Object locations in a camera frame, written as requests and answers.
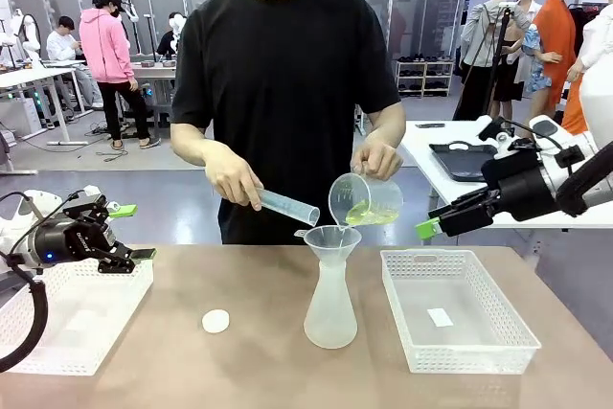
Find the person's right hand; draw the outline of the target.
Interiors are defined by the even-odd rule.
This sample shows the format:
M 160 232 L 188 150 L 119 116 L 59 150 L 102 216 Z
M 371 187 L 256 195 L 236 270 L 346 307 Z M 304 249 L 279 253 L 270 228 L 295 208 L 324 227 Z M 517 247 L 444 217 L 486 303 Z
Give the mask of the person's right hand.
M 227 146 L 207 141 L 203 150 L 205 173 L 212 186 L 227 201 L 261 209 L 260 179 L 249 164 Z

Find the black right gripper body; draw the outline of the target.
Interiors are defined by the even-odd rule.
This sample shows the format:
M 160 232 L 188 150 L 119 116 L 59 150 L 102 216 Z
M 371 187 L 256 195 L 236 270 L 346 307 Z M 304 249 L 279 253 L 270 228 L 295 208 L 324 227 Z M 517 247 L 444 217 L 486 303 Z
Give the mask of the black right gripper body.
M 520 150 L 483 164 L 481 172 L 492 196 L 489 206 L 495 215 L 509 213 L 516 221 L 526 221 L 558 210 L 541 166 L 533 150 Z

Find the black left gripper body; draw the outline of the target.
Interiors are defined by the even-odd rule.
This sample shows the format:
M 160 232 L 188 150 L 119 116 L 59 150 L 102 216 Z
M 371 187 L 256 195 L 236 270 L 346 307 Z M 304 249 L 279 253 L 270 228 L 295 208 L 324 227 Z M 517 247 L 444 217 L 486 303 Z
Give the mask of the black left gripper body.
M 108 225 L 89 218 L 54 217 L 31 236 L 31 266 L 98 259 L 111 253 L 116 239 Z

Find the person's left hand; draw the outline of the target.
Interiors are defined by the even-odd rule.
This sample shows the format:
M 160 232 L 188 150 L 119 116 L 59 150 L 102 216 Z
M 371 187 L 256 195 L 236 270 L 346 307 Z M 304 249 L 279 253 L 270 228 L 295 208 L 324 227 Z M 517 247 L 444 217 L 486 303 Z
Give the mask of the person's left hand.
M 403 164 L 397 149 L 382 141 L 365 141 L 352 157 L 352 171 L 381 181 L 392 178 Z

